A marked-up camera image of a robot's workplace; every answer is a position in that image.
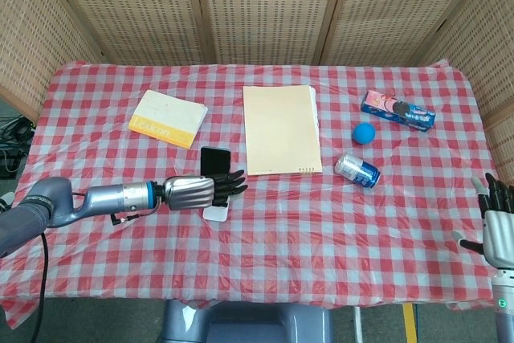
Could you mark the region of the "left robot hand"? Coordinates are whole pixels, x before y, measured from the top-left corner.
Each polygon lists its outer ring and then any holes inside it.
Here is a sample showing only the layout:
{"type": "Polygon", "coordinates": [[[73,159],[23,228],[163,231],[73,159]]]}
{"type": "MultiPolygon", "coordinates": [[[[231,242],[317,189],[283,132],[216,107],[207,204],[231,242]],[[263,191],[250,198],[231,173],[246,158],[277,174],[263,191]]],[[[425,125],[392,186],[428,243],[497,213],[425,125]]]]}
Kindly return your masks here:
{"type": "Polygon", "coordinates": [[[243,175],[241,169],[228,174],[168,178],[162,185],[162,201],[171,210],[227,207],[229,198],[248,188],[243,175]]]}

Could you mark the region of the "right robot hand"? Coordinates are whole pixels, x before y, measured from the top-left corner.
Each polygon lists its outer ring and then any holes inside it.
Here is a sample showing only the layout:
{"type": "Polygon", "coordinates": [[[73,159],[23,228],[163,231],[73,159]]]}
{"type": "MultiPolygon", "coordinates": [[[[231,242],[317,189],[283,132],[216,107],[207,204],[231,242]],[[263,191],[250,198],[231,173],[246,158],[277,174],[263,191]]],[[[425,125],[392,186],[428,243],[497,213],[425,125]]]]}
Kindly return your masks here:
{"type": "Polygon", "coordinates": [[[452,237],[461,247],[482,255],[498,270],[513,270],[513,186],[485,173],[486,187],[472,177],[482,220],[483,241],[465,239],[458,231],[452,237]]]}

